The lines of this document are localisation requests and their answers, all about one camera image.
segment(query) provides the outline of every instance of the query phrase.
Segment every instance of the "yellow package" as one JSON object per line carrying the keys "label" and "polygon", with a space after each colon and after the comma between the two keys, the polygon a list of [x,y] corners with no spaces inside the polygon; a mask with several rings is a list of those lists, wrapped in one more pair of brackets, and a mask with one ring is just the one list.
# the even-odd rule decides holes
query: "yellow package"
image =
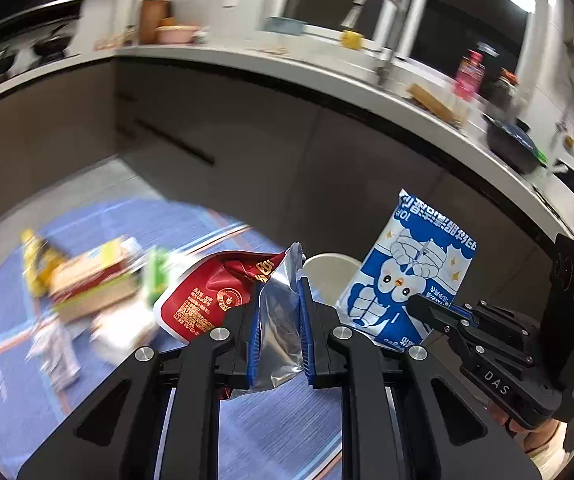
{"label": "yellow package", "polygon": [[22,275],[27,288],[34,298],[47,293],[51,284],[53,270],[67,257],[52,244],[26,229],[20,235],[22,240]]}

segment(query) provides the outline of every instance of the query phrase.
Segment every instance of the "blue and white package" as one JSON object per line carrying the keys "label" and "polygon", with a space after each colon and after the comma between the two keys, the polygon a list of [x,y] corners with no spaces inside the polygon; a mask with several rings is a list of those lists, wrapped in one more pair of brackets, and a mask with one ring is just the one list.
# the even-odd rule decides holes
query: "blue and white package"
{"label": "blue and white package", "polygon": [[449,306],[476,251],[458,225],[400,191],[398,207],[336,303],[340,321],[403,352],[429,333],[406,302],[422,294]]}

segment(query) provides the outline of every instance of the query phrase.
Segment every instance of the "gold logo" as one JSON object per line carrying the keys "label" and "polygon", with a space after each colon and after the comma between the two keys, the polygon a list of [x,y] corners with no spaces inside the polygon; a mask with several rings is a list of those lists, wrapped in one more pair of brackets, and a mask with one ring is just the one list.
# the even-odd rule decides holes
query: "gold logo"
{"label": "gold logo", "polygon": [[243,297],[234,288],[221,288],[216,295],[222,310],[229,310],[233,306],[243,304]]}

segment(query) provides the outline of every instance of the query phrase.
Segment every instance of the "pink bowl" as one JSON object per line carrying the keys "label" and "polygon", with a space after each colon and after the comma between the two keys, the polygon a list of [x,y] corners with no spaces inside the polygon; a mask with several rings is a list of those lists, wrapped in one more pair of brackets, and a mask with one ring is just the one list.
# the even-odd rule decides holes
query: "pink bowl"
{"label": "pink bowl", "polygon": [[178,44],[191,43],[193,35],[201,27],[196,25],[169,25],[167,27],[157,27],[158,43]]}

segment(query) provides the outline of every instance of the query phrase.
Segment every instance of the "ceiling light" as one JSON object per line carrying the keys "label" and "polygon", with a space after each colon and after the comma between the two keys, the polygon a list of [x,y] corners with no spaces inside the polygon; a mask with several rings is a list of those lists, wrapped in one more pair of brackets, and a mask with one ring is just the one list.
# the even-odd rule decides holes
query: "ceiling light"
{"label": "ceiling light", "polygon": [[509,1],[519,6],[522,10],[526,10],[527,12],[533,12],[534,10],[536,10],[535,0],[509,0]]}

